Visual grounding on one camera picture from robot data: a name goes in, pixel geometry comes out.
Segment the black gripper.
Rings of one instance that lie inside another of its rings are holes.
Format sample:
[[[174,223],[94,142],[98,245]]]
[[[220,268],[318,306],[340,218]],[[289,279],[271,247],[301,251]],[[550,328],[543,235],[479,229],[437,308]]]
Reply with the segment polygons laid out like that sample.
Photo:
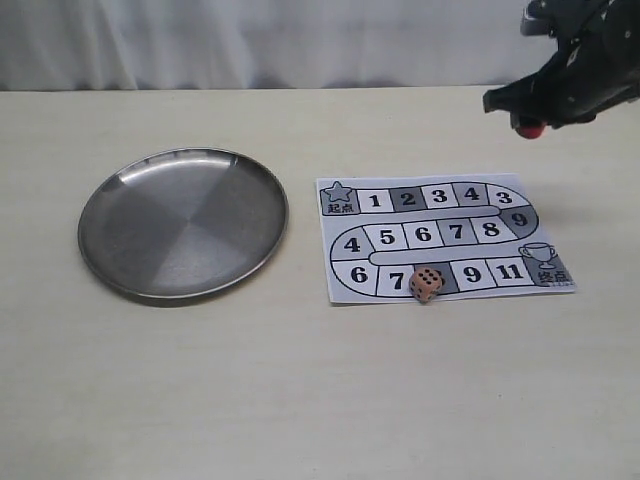
[[[516,131],[591,123],[639,82],[637,1],[548,1],[545,12],[557,50],[542,71],[482,96],[483,111],[508,112]]]

